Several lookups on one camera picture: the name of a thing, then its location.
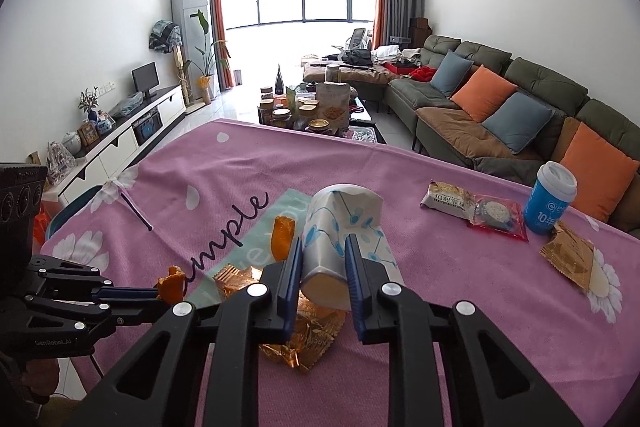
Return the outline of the small orange peel piece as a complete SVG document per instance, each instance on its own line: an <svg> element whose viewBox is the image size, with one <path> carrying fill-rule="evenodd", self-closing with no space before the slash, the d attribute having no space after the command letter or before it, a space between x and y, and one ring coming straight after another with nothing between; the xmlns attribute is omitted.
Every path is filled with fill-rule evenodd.
<svg viewBox="0 0 640 427"><path fill-rule="evenodd" d="M181 303L186 295L186 286L186 273L177 265L171 265L166 277L160 277L156 282L157 298L169 306Z"/></svg>

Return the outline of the gold foil snack wrapper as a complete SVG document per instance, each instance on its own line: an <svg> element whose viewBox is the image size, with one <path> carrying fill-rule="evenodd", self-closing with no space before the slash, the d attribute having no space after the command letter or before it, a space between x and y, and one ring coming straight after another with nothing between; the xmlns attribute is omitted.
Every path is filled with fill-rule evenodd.
<svg viewBox="0 0 640 427"><path fill-rule="evenodd" d="M228 263L213 276L213 280L224 298L228 298L235 291L257 283L261 276L260 268L250 265L246 269L239 269ZM285 364L306 374L331 348L345 320L345 311L318 306L303 293L299 293L294 331L290 340L284 345L263 343L259 349L270 361Z"/></svg>

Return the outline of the blue patterned paper cup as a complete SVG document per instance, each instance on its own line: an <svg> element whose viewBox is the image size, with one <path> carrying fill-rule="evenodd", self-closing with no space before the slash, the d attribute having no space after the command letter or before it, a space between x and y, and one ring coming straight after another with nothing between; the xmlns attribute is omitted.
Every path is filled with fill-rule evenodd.
<svg viewBox="0 0 640 427"><path fill-rule="evenodd" d="M391 281L404 281L382 229L382 208L382 197L360 185L334 184L314 194L300 234L300 290L312 303L350 309L345 272L345 244L350 234L356 236L362 257L384 265Z"/></svg>

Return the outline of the white tv cabinet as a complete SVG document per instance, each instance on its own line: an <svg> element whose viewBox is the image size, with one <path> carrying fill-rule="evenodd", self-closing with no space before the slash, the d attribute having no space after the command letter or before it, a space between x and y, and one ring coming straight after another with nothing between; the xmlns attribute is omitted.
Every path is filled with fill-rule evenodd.
<svg viewBox="0 0 640 427"><path fill-rule="evenodd" d="M160 127L139 143L134 124L149 114L160 117ZM137 107L127 119L121 119L114 130L82 155L76 167L60 183L43 193L44 209L54 216L88 188L115 179L122 170L145 158L184 116L186 104L181 88L158 90L151 101Z"/></svg>

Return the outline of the pink daisy blanket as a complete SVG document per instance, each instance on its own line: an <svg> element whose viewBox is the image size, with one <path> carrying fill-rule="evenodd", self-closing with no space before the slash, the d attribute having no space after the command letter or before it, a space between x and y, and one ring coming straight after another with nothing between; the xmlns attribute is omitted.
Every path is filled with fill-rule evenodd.
<svg viewBox="0 0 640 427"><path fill-rule="evenodd" d="M271 261L275 217L302 221L314 193L356 184L381 196L381 217L341 202L363 254L394 260L407 287L451 306L475 303L587 426L605 424L639 374L639 243L576 210L564 222L598 248L614 298L597 305L526 241L421 206L444 181L526 202L526 186L408 150L218 119L107 183L43 245L118 286L150 287L171 265L191 277L195 306L218 303L225 265Z"/></svg>

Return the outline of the flat gold wrapper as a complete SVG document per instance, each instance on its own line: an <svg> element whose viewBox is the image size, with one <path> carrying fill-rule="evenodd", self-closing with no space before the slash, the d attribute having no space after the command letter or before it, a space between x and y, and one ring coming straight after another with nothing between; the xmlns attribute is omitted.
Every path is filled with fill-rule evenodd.
<svg viewBox="0 0 640 427"><path fill-rule="evenodd" d="M539 252L567 280L588 291L594 259L594 247L590 242L559 220L553 225L550 239Z"/></svg>

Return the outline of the red clear cookie packet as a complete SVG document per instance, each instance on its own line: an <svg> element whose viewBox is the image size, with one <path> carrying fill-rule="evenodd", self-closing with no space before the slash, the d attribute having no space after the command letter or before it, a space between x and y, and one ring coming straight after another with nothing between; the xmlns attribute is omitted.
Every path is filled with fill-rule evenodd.
<svg viewBox="0 0 640 427"><path fill-rule="evenodd" d="M506 234L521 241L528 239L522 207L510 199L476 195L470 223L472 227Z"/></svg>

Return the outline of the beige packaged snack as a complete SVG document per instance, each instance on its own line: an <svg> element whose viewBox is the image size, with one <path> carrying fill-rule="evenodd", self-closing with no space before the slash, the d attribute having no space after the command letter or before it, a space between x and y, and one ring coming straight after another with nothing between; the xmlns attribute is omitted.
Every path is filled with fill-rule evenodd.
<svg viewBox="0 0 640 427"><path fill-rule="evenodd" d="M421 207L446 213L448 216L470 221L476 205L475 195L461 186L431 181L420 202Z"/></svg>

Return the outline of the blue white lidded cup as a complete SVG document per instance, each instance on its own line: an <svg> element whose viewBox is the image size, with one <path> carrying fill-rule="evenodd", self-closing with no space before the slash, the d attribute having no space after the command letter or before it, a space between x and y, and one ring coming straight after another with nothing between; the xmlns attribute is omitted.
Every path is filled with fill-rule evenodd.
<svg viewBox="0 0 640 427"><path fill-rule="evenodd" d="M538 235L550 232L577 195L577 180L566 167L547 161L537 172L536 181L524 207L526 227Z"/></svg>

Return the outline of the small black monitor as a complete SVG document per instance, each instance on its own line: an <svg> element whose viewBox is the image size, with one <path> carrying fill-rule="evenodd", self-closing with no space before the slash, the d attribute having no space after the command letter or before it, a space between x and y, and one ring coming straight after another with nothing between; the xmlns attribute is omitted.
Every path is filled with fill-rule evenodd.
<svg viewBox="0 0 640 427"><path fill-rule="evenodd" d="M151 91L160 84L154 62L133 69L131 77L134 80L134 89L140 92L145 100L152 98Z"/></svg>

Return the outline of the tall green potted plant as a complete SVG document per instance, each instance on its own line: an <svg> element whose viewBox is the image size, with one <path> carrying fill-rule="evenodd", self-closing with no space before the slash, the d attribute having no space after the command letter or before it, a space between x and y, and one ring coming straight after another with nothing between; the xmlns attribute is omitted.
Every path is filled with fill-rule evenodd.
<svg viewBox="0 0 640 427"><path fill-rule="evenodd" d="M184 49L186 59L182 70L190 85L198 90L198 95L205 105L216 98L216 52L224 48L224 40L212 37L212 28L205 13L201 9L186 14L184 30Z"/></svg>

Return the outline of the orange cushion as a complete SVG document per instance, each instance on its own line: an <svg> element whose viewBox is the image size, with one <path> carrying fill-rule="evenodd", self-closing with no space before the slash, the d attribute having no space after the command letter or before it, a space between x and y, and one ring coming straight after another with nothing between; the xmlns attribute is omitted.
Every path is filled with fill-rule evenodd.
<svg viewBox="0 0 640 427"><path fill-rule="evenodd" d="M480 66L452 97L451 101L474 121L482 122L505 102L518 88L490 69Z"/></svg>
<svg viewBox="0 0 640 427"><path fill-rule="evenodd" d="M611 217L639 169L638 160L617 150L582 122L560 164L577 181L572 206L602 222Z"/></svg>

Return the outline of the blue grey cushion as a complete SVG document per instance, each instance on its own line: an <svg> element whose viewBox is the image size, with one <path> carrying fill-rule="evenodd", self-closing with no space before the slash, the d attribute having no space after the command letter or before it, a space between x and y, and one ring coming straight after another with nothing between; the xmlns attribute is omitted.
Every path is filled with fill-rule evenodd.
<svg viewBox="0 0 640 427"><path fill-rule="evenodd" d="M471 60L448 51L431 80L431 86L442 95L451 96L460 88L473 65Z"/></svg>
<svg viewBox="0 0 640 427"><path fill-rule="evenodd" d="M550 107L516 91L482 122L482 126L513 154L519 154L552 117Z"/></svg>

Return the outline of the green sectional sofa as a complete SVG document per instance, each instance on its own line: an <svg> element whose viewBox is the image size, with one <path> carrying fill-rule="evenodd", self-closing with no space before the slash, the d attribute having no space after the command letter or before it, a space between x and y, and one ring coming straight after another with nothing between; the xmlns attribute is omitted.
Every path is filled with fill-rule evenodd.
<svg viewBox="0 0 640 427"><path fill-rule="evenodd" d="M471 41L431 35L385 103L419 150L450 164L532 186L546 161L573 169L574 205L639 233L639 128L581 84Z"/></svg>

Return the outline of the coffee table with jars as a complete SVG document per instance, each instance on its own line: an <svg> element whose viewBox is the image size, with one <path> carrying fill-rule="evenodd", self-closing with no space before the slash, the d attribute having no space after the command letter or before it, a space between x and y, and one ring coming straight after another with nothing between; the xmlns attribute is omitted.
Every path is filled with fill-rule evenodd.
<svg viewBox="0 0 640 427"><path fill-rule="evenodd" d="M321 88L320 94L307 87L314 89L316 85L286 88L283 94L273 88L260 89L256 108L259 124L363 143L385 143L354 88L346 95L346 83L331 83L329 88Z"/></svg>

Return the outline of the white standing air conditioner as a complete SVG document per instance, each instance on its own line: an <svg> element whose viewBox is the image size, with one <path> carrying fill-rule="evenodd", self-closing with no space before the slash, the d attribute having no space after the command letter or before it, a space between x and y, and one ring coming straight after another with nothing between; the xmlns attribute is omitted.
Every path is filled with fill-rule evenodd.
<svg viewBox="0 0 640 427"><path fill-rule="evenodd" d="M189 62L186 79L189 81L190 99L202 97L203 89L198 80L209 76L209 95L216 94L213 77L216 75L213 48L213 25L210 16L210 0L170 0L172 20L180 27L183 61Z"/></svg>

